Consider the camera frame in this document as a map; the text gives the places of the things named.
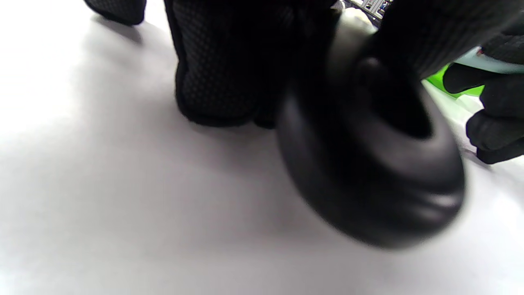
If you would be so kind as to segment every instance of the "green object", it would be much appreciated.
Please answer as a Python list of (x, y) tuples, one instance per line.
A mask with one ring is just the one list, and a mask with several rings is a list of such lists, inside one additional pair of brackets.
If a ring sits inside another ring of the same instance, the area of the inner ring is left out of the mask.
[(446, 89), (444, 88), (444, 83), (442, 82), (442, 78), (444, 77), (444, 73), (446, 72), (448, 67), (449, 65), (443, 67), (438, 73), (430, 76), (427, 79), (427, 81), (433, 84), (435, 87), (439, 88), (440, 90), (444, 91), (447, 95), (454, 97), (455, 99), (459, 98), (460, 96), (464, 94), (469, 95), (469, 96), (476, 96), (476, 97), (481, 96), (481, 93), (484, 90), (484, 86), (472, 88), (472, 89), (469, 89), (469, 90), (466, 90), (460, 93), (455, 93), (455, 94), (447, 92)]

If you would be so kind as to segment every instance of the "light blue object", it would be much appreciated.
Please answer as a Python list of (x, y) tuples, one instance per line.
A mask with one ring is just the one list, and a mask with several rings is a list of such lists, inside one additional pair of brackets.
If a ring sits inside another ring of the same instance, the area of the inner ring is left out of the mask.
[(481, 51), (481, 47), (477, 46), (466, 54), (461, 56), (455, 62), (457, 64), (486, 70), (494, 73), (504, 73), (504, 74), (516, 74), (524, 73), (524, 65), (510, 64), (508, 62), (496, 60), (484, 54), (478, 54)]

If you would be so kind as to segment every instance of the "gloved hand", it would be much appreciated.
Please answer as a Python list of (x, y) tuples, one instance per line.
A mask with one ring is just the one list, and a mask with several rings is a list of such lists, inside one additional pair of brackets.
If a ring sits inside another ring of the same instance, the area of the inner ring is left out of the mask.
[[(145, 0), (85, 0), (123, 24)], [(294, 57), (335, 0), (165, 0), (179, 57), (176, 98), (191, 121), (216, 127), (254, 120), (271, 128)], [(396, 0), (376, 40), (425, 78), (501, 31), (523, 0)]]
[(524, 17), (486, 42), (481, 52), (500, 62), (499, 73), (452, 64), (443, 83), (449, 93), (485, 86), (480, 96), (484, 110), (471, 117), (466, 134), (477, 147), (477, 157), (495, 164), (524, 155), (524, 73), (500, 73), (503, 62), (508, 63), (505, 72), (524, 65)]

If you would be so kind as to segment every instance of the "white floor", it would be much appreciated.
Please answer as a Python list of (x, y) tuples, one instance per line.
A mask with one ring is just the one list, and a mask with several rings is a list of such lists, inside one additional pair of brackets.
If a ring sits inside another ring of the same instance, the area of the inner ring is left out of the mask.
[(162, 1), (137, 30), (9, 1), (0, 37), (1, 295), (524, 294), (521, 159), (467, 160), (452, 228), (369, 248), (305, 206), (272, 132), (178, 113)]

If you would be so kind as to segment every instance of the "glove finger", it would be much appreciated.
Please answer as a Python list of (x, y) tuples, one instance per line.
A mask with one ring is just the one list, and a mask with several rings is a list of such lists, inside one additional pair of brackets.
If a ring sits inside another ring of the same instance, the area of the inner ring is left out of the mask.
[(477, 157), (486, 164), (496, 164), (524, 155), (524, 138), (495, 151), (477, 150)]
[(103, 17), (123, 25), (144, 21), (146, 0), (84, 0), (87, 6)]
[(492, 117), (524, 119), (524, 75), (502, 75), (486, 82), (481, 102)]
[(253, 89), (261, 86), (250, 74), (249, 52), (229, 31), (234, 26), (233, 9), (207, 1), (167, 1), (179, 55), (176, 97), (182, 114), (216, 127), (252, 119), (259, 107)]
[(482, 86), (486, 81), (503, 76), (485, 70), (472, 68), (461, 64), (452, 64), (444, 73), (442, 82), (449, 93), (462, 91)]
[(524, 120), (494, 118), (481, 110), (467, 122), (466, 135), (479, 149), (500, 150), (524, 137)]
[(482, 44), (485, 55), (510, 64), (524, 64), (524, 36), (498, 34)]

